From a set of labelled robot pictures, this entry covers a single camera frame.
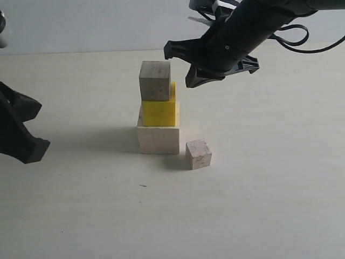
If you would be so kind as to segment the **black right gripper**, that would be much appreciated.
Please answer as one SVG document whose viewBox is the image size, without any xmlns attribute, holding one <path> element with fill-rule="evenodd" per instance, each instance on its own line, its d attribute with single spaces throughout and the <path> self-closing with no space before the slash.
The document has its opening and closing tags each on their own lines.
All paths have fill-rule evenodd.
<svg viewBox="0 0 345 259">
<path fill-rule="evenodd" d="M 190 64 L 185 77 L 187 88 L 196 88 L 213 81 L 222 81 L 226 76 L 259 69 L 257 58 L 251 57 L 233 42 L 235 33 L 222 16 L 213 21 L 201 38 L 173 41 L 164 46 L 164 58 L 179 58 Z"/>
</svg>

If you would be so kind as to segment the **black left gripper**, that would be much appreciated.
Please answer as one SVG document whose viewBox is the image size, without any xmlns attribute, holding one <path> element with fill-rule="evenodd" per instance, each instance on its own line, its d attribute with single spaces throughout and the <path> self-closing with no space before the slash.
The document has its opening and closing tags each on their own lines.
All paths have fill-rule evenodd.
<svg viewBox="0 0 345 259">
<path fill-rule="evenodd" d="M 1 82 L 1 154 L 25 164 L 42 160 L 50 142 L 34 137 L 22 124 L 22 121 L 33 120 L 41 107 L 39 101 Z"/>
</svg>

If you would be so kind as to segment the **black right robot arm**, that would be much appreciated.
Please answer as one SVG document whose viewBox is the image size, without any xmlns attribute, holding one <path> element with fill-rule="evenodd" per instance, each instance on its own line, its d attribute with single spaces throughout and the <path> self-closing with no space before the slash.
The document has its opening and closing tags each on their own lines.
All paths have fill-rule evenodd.
<svg viewBox="0 0 345 259">
<path fill-rule="evenodd" d="M 308 36 L 289 42 L 275 35 L 295 28 L 306 30 L 292 21 L 321 10 L 343 10 L 344 1 L 190 1 L 189 8 L 205 18 L 208 30 L 197 39 L 170 40 L 163 49 L 165 59 L 179 58 L 190 64 L 185 78 L 188 88 L 221 81 L 235 73 L 256 72 L 259 63 L 250 53 L 267 39 L 304 54 L 325 52 L 344 42 L 341 38 L 322 49 L 300 50 Z"/>
</svg>

